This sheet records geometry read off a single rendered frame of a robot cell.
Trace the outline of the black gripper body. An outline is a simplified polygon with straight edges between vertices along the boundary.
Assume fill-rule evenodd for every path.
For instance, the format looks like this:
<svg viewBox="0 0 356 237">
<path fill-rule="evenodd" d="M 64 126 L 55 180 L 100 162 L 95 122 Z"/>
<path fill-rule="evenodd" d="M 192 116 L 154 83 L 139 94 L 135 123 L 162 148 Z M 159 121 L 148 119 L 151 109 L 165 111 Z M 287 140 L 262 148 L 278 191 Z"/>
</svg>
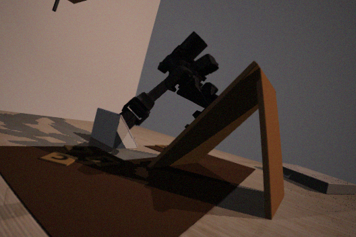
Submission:
<svg viewBox="0 0 356 237">
<path fill-rule="evenodd" d="M 165 86 L 167 87 L 168 90 L 172 92 L 176 92 L 177 89 L 175 88 L 175 86 L 179 84 L 178 88 L 180 88 L 192 76 L 192 71 L 188 69 L 187 65 L 188 65 L 187 62 L 184 61 L 174 66 L 172 72 L 165 79 Z M 214 94 L 217 93 L 218 88 L 214 84 L 210 82 L 206 82 L 203 85 L 200 82 L 204 78 L 198 74 L 196 75 L 196 77 L 199 78 L 199 88 L 203 94 L 210 86 L 213 86 L 215 88 Z"/>
</svg>

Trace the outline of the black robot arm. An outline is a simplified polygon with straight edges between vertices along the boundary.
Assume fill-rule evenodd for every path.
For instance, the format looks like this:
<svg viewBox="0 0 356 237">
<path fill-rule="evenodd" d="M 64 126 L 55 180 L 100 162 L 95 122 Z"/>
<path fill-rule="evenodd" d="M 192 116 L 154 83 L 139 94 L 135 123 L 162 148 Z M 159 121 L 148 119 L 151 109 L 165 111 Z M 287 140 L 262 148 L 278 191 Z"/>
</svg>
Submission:
<svg viewBox="0 0 356 237">
<path fill-rule="evenodd" d="M 191 35 L 178 45 L 170 55 L 159 63 L 157 69 L 163 73 L 168 71 L 170 74 L 176 64 L 185 61 L 188 64 L 188 69 L 192 71 L 192 75 L 196 76 L 198 74 L 204 78 L 202 81 L 205 81 L 207 79 L 206 75 L 213 73 L 218 69 L 218 63 L 216 63 L 214 57 L 209 54 L 204 55 L 196 61 L 194 60 L 206 47 L 207 44 L 196 32 L 193 31 Z M 120 114 L 123 116 L 129 130 L 135 125 L 139 126 L 149 117 L 150 110 L 155 103 L 154 101 L 162 96 L 167 90 L 164 79 L 147 94 L 142 92 L 137 97 L 134 96 L 123 107 Z M 141 119 L 139 120 L 132 112 Z"/>
</svg>

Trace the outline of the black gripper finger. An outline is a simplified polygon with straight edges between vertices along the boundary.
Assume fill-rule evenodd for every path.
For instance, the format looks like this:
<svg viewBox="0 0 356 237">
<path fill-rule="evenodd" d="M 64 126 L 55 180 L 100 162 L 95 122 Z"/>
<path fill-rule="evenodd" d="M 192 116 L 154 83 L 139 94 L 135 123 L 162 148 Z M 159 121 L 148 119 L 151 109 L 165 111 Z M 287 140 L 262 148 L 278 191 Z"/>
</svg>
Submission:
<svg viewBox="0 0 356 237">
<path fill-rule="evenodd" d="M 210 99 L 209 97 L 211 97 L 211 95 L 213 95 L 214 92 L 215 92 L 215 88 L 213 86 L 210 86 L 203 94 L 208 103 L 211 103 L 212 99 Z"/>
<path fill-rule="evenodd" d="M 177 91 L 177 94 L 205 108 L 209 103 L 199 88 L 199 78 L 192 75 Z"/>
</svg>

